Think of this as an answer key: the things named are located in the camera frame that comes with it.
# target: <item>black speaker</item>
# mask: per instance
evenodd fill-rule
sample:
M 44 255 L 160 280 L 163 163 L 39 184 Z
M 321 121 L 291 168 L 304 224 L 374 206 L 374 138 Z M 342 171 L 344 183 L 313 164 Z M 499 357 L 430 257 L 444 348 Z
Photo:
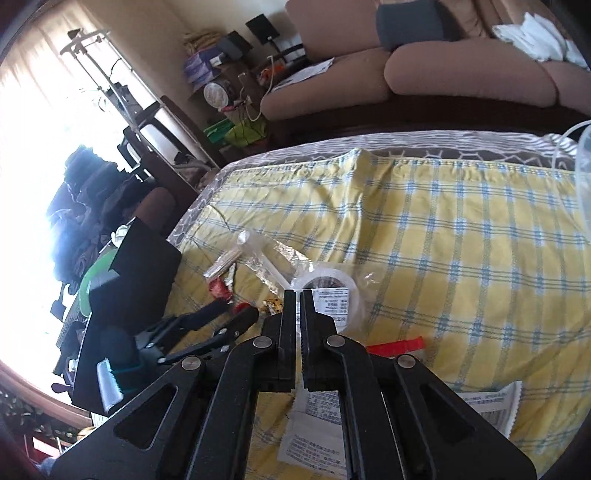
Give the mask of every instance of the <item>black speaker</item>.
M 244 37 L 236 30 L 231 31 L 228 35 L 222 37 L 220 41 L 217 42 L 217 47 L 232 60 L 240 60 L 252 50 L 252 45 L 244 40 Z
M 246 22 L 246 26 L 262 45 L 269 43 L 279 36 L 279 32 L 273 27 L 267 17 L 262 14 Z

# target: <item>green plate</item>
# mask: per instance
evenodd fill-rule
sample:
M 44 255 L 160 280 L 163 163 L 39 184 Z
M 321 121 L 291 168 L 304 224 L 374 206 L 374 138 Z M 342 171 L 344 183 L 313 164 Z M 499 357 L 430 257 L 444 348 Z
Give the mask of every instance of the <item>green plate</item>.
M 108 271 L 111 268 L 113 259 L 117 254 L 117 249 L 109 250 L 102 257 L 98 258 L 91 267 L 86 271 L 86 274 L 80 282 L 80 289 L 78 290 L 78 301 L 80 306 L 80 312 L 85 317 L 89 317 L 92 313 L 90 308 L 90 300 L 88 299 L 88 285 L 92 278 L 97 276 L 99 273 Z

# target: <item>paper label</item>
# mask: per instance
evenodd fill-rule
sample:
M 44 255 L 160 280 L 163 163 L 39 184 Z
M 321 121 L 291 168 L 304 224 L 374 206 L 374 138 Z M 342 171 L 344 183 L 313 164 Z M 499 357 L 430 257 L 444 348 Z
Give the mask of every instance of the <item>paper label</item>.
M 520 381 L 498 392 L 461 393 L 459 396 L 509 438 L 521 398 Z M 346 478 L 337 391 L 310 392 L 302 384 L 298 385 L 277 459 L 323 475 Z
M 319 63 L 317 65 L 311 65 L 306 67 L 305 69 L 301 69 L 299 72 L 294 73 L 291 77 L 286 78 L 282 82 L 279 82 L 275 88 L 273 88 L 272 92 L 282 89 L 283 87 L 287 87 L 288 85 L 293 85 L 294 83 L 303 82 L 309 78 L 312 78 L 316 75 L 320 75 L 321 73 L 326 72 L 329 67 L 332 65 L 334 59 L 328 59 Z
M 339 392 L 310 392 L 300 384 L 291 411 L 340 425 Z
M 324 313 L 333 318 L 337 331 L 347 326 L 347 314 L 349 313 L 349 289 L 339 288 L 312 288 L 314 308 L 318 313 Z M 300 302 L 295 306 L 295 323 L 300 328 Z
M 100 427 L 104 422 L 109 420 L 109 417 L 105 417 L 103 415 L 98 415 L 98 413 L 90 412 L 90 418 L 92 419 L 92 424 L 95 427 Z
M 277 460 L 344 479 L 347 466 L 343 431 L 339 425 L 292 412 Z
M 509 438 L 517 418 L 521 387 L 521 381 L 517 381 L 498 392 L 459 393 L 458 396 Z

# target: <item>white towel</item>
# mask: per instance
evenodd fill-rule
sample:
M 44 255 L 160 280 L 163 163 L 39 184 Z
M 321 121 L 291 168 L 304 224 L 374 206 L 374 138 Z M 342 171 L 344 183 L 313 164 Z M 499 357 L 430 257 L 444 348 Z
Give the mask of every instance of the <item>white towel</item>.
M 572 40 L 566 40 L 556 26 L 538 14 L 525 14 L 521 25 L 495 25 L 495 36 L 537 61 L 569 61 L 588 69 L 585 59 Z

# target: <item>clear plastic tape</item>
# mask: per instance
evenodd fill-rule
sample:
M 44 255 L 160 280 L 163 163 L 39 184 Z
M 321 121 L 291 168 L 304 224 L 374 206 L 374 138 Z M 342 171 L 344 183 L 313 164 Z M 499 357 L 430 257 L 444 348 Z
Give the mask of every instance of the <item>clear plastic tape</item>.
M 359 323 L 364 316 L 361 294 L 357 288 L 355 280 L 345 272 L 335 268 L 319 267 L 312 272 L 304 273 L 293 279 L 291 286 L 294 290 L 305 290 L 307 288 L 316 288 L 315 284 L 325 283 L 330 279 L 336 280 L 339 284 L 349 290 L 349 311 L 347 312 L 347 326 L 353 326 Z

